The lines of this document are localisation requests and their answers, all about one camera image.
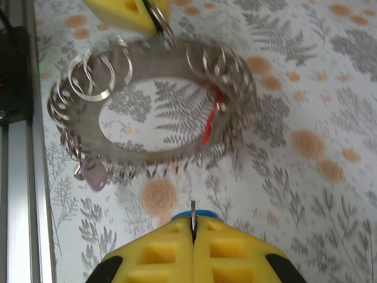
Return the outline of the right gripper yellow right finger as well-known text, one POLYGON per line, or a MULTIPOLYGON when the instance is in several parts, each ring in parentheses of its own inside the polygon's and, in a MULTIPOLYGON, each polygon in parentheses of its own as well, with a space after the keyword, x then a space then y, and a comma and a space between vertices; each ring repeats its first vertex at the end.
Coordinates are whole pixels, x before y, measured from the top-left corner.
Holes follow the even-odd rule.
POLYGON ((199 219, 194 283, 307 283, 276 246, 217 219, 199 219))

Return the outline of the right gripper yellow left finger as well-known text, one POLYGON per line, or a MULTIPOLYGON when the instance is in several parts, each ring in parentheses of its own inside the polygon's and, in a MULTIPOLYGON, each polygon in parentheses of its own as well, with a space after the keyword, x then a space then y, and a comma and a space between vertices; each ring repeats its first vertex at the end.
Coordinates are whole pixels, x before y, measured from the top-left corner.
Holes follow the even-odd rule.
POLYGON ((190 220, 178 218, 108 253, 85 283, 193 283, 190 220))

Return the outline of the blue key tag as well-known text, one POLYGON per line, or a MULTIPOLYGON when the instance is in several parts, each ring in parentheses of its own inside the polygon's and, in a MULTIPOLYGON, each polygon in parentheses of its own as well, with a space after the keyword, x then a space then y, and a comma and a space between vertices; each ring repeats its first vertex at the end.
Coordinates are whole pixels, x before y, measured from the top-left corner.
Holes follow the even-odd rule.
POLYGON ((197 238, 197 230, 198 230, 198 217, 199 216, 206 216, 210 218, 215 218, 219 219, 218 214, 211 210, 205 210, 205 209, 196 209, 196 201, 191 200, 190 201, 190 210, 181 212, 176 214, 171 218, 171 222, 178 219, 178 218, 189 218, 189 223, 190 223, 190 232, 191 232, 191 238, 192 238, 192 243, 195 243, 195 240, 197 238))

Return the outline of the metal disc with key rings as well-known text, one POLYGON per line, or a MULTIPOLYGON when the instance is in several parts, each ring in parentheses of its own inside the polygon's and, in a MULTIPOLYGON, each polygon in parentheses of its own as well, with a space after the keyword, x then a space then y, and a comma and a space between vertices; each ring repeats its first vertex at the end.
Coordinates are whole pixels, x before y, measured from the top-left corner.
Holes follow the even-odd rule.
POLYGON ((104 51, 88 49, 74 58, 65 77, 58 77, 47 101, 61 144, 75 160, 98 159, 107 175, 132 180, 139 172, 152 176, 158 168, 178 160, 201 163, 211 149, 237 153, 243 129, 260 116, 256 85, 245 60, 215 42, 186 40, 174 35, 160 9, 142 0, 152 19, 156 39, 112 42, 104 51), (203 133, 182 146, 160 152, 137 152, 110 142, 97 122, 104 103, 132 83, 157 75, 183 78, 220 87, 226 102, 217 111, 207 145, 203 133))

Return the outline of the purple key tag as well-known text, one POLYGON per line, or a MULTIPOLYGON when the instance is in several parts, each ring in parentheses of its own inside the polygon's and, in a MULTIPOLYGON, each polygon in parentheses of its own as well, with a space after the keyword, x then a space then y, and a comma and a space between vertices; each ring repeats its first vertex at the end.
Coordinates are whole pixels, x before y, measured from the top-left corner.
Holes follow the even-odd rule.
POLYGON ((84 159, 74 168, 74 177, 95 192, 101 191, 107 184, 108 175, 105 166, 98 159, 84 159))

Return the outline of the red key tag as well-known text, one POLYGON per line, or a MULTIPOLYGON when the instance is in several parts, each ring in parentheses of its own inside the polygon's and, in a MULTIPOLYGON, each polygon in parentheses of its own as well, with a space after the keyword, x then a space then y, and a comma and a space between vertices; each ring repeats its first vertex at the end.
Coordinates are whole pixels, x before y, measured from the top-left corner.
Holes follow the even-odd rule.
POLYGON ((223 109, 226 109, 226 107, 224 106, 226 99, 218 85, 210 83, 209 81, 201 81, 200 85, 202 85, 209 92, 209 94, 214 94, 213 108, 207 118, 202 138, 202 144, 207 145, 210 140, 211 133, 213 131, 212 124, 215 114, 217 111, 222 111, 223 109))

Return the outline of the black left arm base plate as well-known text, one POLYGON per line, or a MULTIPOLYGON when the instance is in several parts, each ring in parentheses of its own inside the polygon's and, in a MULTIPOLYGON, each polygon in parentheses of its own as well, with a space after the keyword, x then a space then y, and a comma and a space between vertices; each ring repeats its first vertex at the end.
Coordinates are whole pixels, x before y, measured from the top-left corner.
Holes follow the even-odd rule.
POLYGON ((0 31, 0 126, 32 118, 29 34, 25 27, 14 27, 16 44, 6 30, 0 31))

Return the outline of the aluminium mounting rail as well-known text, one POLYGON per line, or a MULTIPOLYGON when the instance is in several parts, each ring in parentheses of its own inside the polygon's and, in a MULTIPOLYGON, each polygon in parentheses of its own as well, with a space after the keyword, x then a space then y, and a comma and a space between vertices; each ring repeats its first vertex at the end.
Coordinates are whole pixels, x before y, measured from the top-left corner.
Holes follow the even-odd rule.
POLYGON ((33 0, 0 0, 29 36, 32 118, 0 126, 0 283, 56 283, 33 0))

